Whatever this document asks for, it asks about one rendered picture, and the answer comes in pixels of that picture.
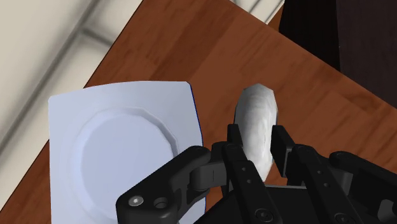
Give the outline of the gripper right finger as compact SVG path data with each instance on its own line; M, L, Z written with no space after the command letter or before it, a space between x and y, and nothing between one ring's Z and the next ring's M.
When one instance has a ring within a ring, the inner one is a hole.
M397 174L347 151L329 157L274 125L270 151L288 185L304 186L319 224L397 224Z

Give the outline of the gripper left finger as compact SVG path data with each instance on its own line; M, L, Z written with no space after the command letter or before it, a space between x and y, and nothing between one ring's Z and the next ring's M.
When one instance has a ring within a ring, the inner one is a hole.
M230 124L227 140L191 146L144 178L116 201L118 224L177 224L213 187L223 198L200 223L240 218L241 224L283 224L274 201L252 161L242 149L239 127Z

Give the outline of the white oval egg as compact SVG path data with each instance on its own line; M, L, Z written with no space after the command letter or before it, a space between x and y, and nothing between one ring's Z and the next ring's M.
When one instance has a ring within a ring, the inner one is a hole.
M244 153L263 181L273 164L270 142L277 115L274 91L260 83L245 88L235 108L234 123L239 126Z

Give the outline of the white square plate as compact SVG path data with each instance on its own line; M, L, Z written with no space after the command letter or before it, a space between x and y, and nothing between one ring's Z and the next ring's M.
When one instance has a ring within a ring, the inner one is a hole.
M185 81L131 81L48 101L51 224L117 224L117 198L202 144Z

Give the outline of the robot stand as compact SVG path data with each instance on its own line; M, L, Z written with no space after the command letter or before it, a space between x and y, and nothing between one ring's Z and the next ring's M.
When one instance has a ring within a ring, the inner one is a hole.
M279 32L397 108L397 0L284 0Z

